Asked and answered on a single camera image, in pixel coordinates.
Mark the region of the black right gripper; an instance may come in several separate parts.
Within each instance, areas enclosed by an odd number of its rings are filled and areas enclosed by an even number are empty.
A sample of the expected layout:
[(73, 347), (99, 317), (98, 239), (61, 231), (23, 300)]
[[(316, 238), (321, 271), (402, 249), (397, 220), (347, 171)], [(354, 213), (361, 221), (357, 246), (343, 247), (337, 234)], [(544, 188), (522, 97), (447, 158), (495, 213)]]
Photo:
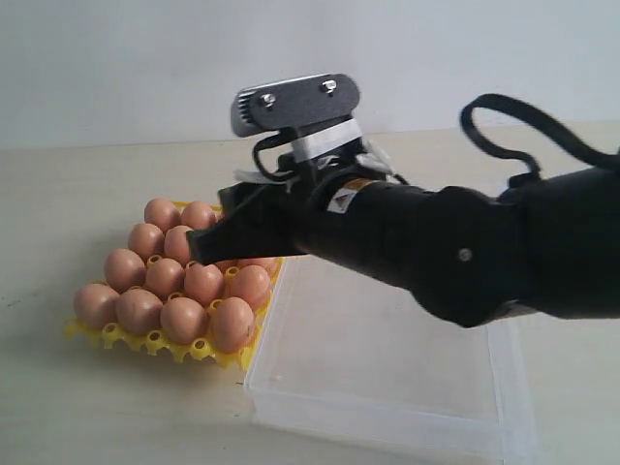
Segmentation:
[(223, 217), (186, 233), (199, 264), (312, 255), (407, 291), (436, 279), (429, 207), (435, 193), (361, 169), (318, 185), (238, 182), (220, 190)]

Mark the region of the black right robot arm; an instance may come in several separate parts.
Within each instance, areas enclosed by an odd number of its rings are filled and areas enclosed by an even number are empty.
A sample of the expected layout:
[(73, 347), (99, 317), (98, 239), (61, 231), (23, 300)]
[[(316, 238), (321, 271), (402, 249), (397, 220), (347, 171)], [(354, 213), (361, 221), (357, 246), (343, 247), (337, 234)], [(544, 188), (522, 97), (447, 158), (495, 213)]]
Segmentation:
[(215, 226), (187, 236), (200, 264), (313, 255), (410, 292), (463, 327), (516, 314), (619, 314), (619, 175), (520, 175), (501, 196), (432, 192), (351, 169), (308, 189), (239, 183)]

